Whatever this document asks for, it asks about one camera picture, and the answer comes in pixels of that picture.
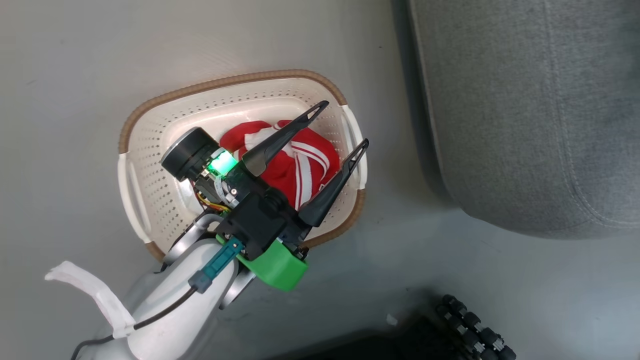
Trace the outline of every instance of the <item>green bracket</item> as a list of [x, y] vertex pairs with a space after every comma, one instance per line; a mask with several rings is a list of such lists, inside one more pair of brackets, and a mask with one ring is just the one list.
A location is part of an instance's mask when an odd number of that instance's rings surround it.
[[[216, 239], [224, 245], [220, 235]], [[291, 254], [279, 241], [274, 241], [262, 255], [248, 261], [241, 254], [236, 257], [265, 284], [282, 291], [291, 291], [307, 271], [307, 263]]]

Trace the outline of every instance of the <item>robotic arm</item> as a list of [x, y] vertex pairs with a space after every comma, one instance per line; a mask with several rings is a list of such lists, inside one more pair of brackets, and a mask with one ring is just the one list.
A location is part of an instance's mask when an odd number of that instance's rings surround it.
[[[269, 162], [329, 105], [321, 101], [248, 151], [241, 161], [195, 127], [165, 153], [162, 166], [176, 179], [189, 179], [208, 201], [228, 211], [206, 209], [178, 237], [153, 290], [136, 307], [138, 321], [126, 338], [81, 343], [82, 359], [174, 360], [182, 357], [213, 312], [228, 306], [258, 277], [283, 291], [307, 270], [304, 239], [322, 224], [333, 202], [369, 146], [365, 139], [343, 161], [329, 183], [299, 211], [259, 176]], [[218, 222], [213, 232], [209, 226]]]

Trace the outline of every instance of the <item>brown basket rim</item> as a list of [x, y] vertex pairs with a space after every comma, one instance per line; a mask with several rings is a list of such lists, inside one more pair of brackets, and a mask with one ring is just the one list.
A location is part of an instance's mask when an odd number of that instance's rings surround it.
[[[129, 151], [129, 140], [131, 138], [131, 132], [133, 131], [133, 127], [139, 121], [140, 118], [146, 112], [155, 108], [156, 106], [166, 104], [170, 101], [174, 101], [176, 99], [180, 99], [181, 97], [197, 94], [200, 92], [205, 92], [209, 90], [214, 90], [217, 88], [223, 88], [226, 86], [251, 83], [254, 81], [264, 81], [264, 80], [274, 80], [274, 79], [287, 79], [287, 78], [303, 78], [315, 81], [321, 85], [323, 85], [334, 98], [338, 101], [339, 105], [347, 105], [347, 100], [340, 92], [335, 84], [333, 84], [329, 79], [324, 76], [309, 70], [274, 70], [274, 71], [264, 71], [264, 72], [255, 72], [253, 74], [243, 74], [230, 76], [228, 78], [216, 79], [211, 81], [206, 81], [204, 83], [199, 83], [191, 86], [187, 86], [185, 88], [181, 88], [178, 90], [174, 90], [172, 92], [168, 92], [166, 94], [154, 97], [153, 99], [147, 100], [143, 102], [140, 106], [138, 106], [127, 118], [127, 121], [124, 123], [122, 130], [120, 132], [120, 141], [118, 143], [118, 152], [120, 154], [125, 154]], [[343, 221], [338, 227], [331, 230], [326, 234], [322, 234], [315, 238], [309, 239], [304, 242], [307, 248], [316, 247], [322, 243], [326, 243], [329, 240], [335, 239], [336, 237], [344, 234], [358, 219], [360, 213], [362, 212], [362, 207], [364, 205], [365, 199], [365, 190], [360, 189], [356, 195], [356, 202], [351, 210], [351, 213]], [[145, 244], [147, 250], [156, 258], [158, 261], [162, 262], [164, 258], [164, 252], [158, 247], [158, 245], [152, 240]]]

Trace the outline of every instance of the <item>glowing green led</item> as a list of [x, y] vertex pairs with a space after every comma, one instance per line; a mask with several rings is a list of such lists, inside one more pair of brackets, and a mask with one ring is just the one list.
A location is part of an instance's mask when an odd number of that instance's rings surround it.
[[228, 151], [223, 151], [217, 158], [213, 159], [207, 167], [210, 171], [219, 176], [225, 176], [236, 166], [238, 162]]

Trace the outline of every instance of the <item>gray floor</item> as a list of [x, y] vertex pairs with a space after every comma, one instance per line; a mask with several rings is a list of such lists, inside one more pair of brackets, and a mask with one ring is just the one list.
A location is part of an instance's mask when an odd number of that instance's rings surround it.
[[122, 295], [154, 266], [122, 210], [118, 132], [155, 95], [222, 76], [317, 71], [369, 137], [368, 198], [314, 249], [292, 293], [254, 284], [221, 313], [203, 358], [261, 359], [401, 320], [453, 293], [519, 359], [637, 359], [640, 242], [528, 238], [442, 195], [388, 1], [8, 1], [0, 11], [0, 348], [65, 359], [100, 316], [46, 283], [64, 259]]

